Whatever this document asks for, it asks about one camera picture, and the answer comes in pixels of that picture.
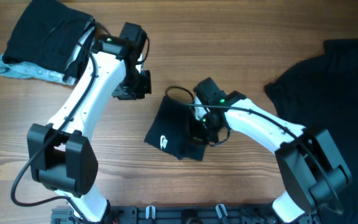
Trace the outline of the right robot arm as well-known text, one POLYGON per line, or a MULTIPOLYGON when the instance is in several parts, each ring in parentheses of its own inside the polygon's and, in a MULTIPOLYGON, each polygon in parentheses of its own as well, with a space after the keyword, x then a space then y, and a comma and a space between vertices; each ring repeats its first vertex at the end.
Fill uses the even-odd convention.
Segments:
POLYGON ((272 203, 276 217, 291 223, 320 208, 343 213, 339 193, 352 183, 352 174, 328 130, 307 129, 259 108, 238 91, 221 90, 212 78, 194 89, 196 119, 213 135, 218 131, 242 133, 276 158, 284 193, 272 203))

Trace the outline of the black t-shirt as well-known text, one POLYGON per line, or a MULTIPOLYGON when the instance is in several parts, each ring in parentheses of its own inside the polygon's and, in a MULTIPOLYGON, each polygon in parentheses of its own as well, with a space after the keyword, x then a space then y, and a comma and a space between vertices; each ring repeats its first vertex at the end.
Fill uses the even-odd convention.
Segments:
POLYGON ((163 97, 144 142, 181 160, 201 161, 206 145, 193 139, 196 120, 190 108, 163 97))

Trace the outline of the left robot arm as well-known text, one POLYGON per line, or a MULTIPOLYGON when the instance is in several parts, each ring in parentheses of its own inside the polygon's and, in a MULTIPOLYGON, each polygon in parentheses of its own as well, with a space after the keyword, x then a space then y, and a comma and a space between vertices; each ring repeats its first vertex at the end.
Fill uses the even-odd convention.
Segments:
POLYGON ((91 137, 110 98, 140 100, 152 92, 150 72, 142 69, 142 51, 149 45, 146 31, 129 22, 117 37, 100 35, 65 104, 46 125, 33 124, 27 133, 24 168, 70 204, 73 223, 112 222, 110 204, 95 184, 98 161, 91 137))

